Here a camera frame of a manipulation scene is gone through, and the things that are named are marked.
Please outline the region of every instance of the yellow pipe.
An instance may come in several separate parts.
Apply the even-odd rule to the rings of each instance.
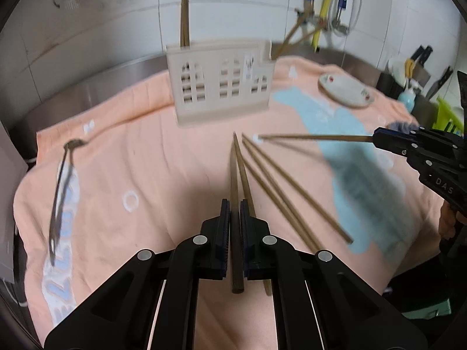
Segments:
[[[319,18],[322,20],[327,20],[328,16],[328,11],[331,9],[331,1],[332,0],[324,0],[323,5],[321,6],[321,11],[319,12]],[[319,43],[319,35],[321,34],[321,30],[317,31],[315,35],[313,36],[313,40],[311,41],[311,44],[316,51],[318,49],[318,43]]]

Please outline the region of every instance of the green basket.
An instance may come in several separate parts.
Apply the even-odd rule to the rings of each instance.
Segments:
[[[438,117],[431,128],[463,136],[464,124],[457,118],[456,114],[454,114],[451,106],[441,97],[437,98],[437,102]]]

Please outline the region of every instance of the white plastic basket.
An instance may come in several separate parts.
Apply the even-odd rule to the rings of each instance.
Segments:
[[[252,39],[167,46],[172,94],[180,125],[266,109],[276,62],[271,42]]]

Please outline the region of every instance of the silver screw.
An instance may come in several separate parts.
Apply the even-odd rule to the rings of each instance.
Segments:
[[[332,259],[332,254],[329,251],[322,251],[318,254],[319,260],[329,262]]]
[[[274,236],[265,236],[263,237],[263,242],[265,244],[276,244],[277,243],[277,238]]]
[[[205,236],[196,236],[193,238],[194,244],[205,244],[207,242],[207,238]]]
[[[149,250],[141,250],[138,253],[139,260],[148,260],[148,259],[151,259],[151,257],[152,257],[152,252]]]

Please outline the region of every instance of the human hand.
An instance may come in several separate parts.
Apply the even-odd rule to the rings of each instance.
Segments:
[[[460,212],[456,212],[447,201],[444,201],[441,207],[440,224],[438,225],[438,233],[444,239],[453,238],[456,235],[456,229],[454,225],[456,221],[467,225],[467,218],[465,218]]]

